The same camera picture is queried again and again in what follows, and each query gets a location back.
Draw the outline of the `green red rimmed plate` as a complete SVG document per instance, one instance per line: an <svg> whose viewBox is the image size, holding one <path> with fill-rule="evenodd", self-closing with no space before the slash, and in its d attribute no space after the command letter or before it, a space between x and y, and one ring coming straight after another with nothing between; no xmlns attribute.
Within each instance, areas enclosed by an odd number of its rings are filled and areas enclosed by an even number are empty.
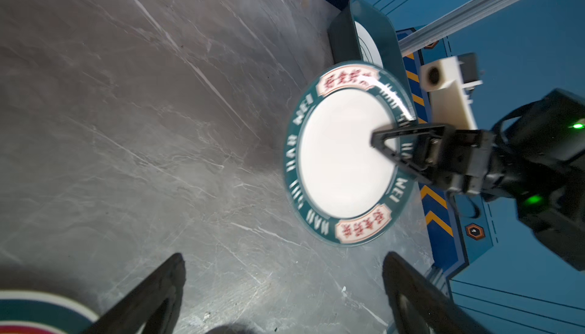
<svg viewBox="0 0 585 334"><path fill-rule="evenodd" d="M81 333L98 315L68 297L39 291L1 292L2 333Z"/></svg>

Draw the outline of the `white clover pattern plate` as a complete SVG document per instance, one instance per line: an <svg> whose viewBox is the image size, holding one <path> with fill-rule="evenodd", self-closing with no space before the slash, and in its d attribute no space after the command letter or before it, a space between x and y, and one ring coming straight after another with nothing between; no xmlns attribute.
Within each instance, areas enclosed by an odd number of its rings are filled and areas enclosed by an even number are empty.
<svg viewBox="0 0 585 334"><path fill-rule="evenodd" d="M384 68L381 54L370 33L360 23L354 24L363 61Z"/></svg>

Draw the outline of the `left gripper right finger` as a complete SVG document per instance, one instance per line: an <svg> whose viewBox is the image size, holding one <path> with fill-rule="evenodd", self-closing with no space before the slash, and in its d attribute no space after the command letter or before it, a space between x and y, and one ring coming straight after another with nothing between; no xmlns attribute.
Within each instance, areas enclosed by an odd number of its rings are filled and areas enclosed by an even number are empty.
<svg viewBox="0 0 585 334"><path fill-rule="evenodd" d="M386 255L382 278L398 333L487 333L396 252Z"/></svg>

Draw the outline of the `hao shi wei plate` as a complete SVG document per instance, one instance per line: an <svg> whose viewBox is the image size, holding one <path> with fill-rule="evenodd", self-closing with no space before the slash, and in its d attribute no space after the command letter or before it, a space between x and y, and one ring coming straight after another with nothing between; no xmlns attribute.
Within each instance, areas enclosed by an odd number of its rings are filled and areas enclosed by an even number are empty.
<svg viewBox="0 0 585 334"><path fill-rule="evenodd" d="M283 157L286 192L306 227L349 247L383 235L416 179L371 139L416 121L408 90L374 64L346 61L312 83L290 119Z"/></svg>

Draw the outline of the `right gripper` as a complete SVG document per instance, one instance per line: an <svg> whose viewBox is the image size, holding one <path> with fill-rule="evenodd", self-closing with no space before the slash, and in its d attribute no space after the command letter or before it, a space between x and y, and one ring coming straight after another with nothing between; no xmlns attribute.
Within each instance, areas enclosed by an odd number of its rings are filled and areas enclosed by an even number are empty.
<svg viewBox="0 0 585 334"><path fill-rule="evenodd" d="M370 145L422 183L457 195L512 197L516 156L486 130L447 124L376 129Z"/></svg>

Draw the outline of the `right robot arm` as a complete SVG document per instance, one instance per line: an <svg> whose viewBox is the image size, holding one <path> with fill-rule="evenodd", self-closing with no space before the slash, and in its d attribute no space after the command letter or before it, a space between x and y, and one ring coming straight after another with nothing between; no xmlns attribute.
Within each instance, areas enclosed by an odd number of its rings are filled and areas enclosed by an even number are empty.
<svg viewBox="0 0 585 334"><path fill-rule="evenodd" d="M431 123L375 130L371 146L420 182L485 201L510 198L536 239L584 269L584 100L556 89L491 130Z"/></svg>

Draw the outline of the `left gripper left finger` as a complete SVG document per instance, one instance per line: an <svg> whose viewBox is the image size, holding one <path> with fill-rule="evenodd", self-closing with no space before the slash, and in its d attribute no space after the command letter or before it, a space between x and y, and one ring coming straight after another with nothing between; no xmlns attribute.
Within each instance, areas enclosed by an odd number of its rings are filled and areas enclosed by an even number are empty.
<svg viewBox="0 0 585 334"><path fill-rule="evenodd" d="M186 268L175 253L85 333L172 333L181 312Z"/></svg>

